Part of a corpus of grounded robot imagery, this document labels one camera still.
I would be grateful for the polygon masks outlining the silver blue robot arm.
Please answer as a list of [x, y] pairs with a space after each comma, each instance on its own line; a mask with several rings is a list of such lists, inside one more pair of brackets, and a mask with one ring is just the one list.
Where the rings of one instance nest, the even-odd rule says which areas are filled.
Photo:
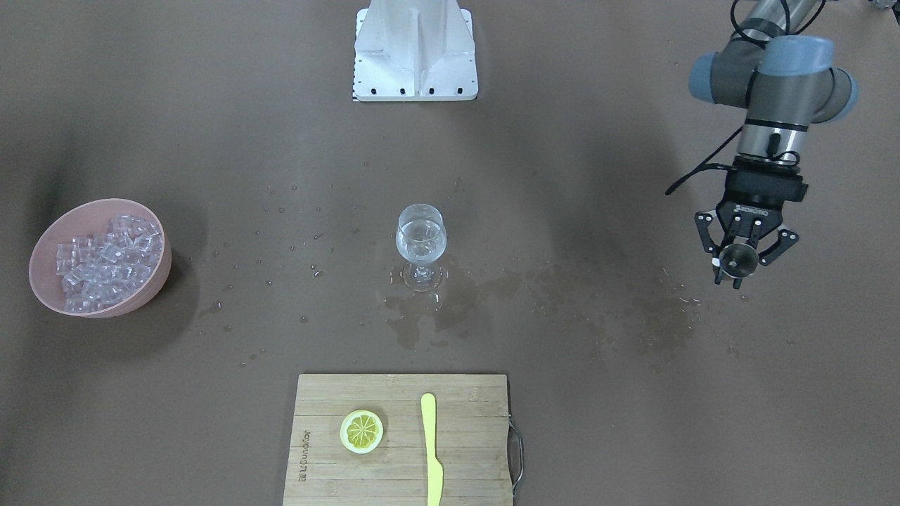
[[799, 164], [808, 129], [842, 118], [859, 97], [852, 75], [833, 64], [833, 42], [804, 34], [823, 7], [823, 1], [759, 1], [744, 20], [731, 11], [726, 47], [692, 67], [692, 96], [745, 111], [731, 135], [738, 143], [733, 161], [707, 157], [694, 169], [724, 173], [722, 199], [694, 217], [717, 284], [730, 280], [740, 288], [797, 243], [796, 231], [783, 223], [783, 206], [806, 197]]

